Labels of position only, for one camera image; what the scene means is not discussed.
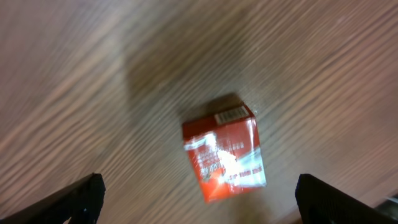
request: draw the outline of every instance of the small box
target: small box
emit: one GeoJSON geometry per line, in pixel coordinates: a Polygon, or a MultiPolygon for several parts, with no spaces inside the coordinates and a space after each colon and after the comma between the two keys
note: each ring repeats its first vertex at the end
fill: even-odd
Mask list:
{"type": "Polygon", "coordinates": [[[184,123],[182,129],[206,202],[267,184],[256,119],[246,105],[184,123]]]}

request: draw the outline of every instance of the brown wood floor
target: brown wood floor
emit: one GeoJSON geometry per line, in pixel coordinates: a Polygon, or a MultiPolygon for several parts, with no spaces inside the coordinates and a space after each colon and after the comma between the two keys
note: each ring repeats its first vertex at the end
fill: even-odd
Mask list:
{"type": "Polygon", "coordinates": [[[0,1],[0,217],[91,173],[100,223],[288,223],[308,172],[398,189],[398,2],[0,1]],[[207,205],[181,123],[239,95],[268,186],[207,205]]]}

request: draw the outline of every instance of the red box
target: red box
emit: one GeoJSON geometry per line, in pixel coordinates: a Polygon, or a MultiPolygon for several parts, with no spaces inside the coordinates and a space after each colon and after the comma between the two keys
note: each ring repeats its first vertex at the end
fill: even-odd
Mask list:
{"type": "Polygon", "coordinates": [[[184,123],[182,129],[206,202],[267,184],[256,119],[246,105],[184,123]]]}

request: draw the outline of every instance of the white barcode label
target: white barcode label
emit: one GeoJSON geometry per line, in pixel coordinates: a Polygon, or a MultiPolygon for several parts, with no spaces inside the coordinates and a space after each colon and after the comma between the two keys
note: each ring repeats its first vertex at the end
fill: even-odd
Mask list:
{"type": "Polygon", "coordinates": [[[229,111],[225,111],[222,113],[218,113],[215,115],[216,121],[218,125],[229,123],[231,121],[235,121],[237,119],[245,118],[249,116],[249,112],[246,110],[244,106],[240,108],[235,108],[229,111]]]}

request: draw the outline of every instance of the red packaging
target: red packaging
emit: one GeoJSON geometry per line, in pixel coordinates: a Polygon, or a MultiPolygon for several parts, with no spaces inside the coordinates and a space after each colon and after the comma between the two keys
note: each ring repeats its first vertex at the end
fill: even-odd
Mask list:
{"type": "Polygon", "coordinates": [[[256,119],[246,105],[184,123],[182,129],[206,202],[267,184],[256,119]]]}

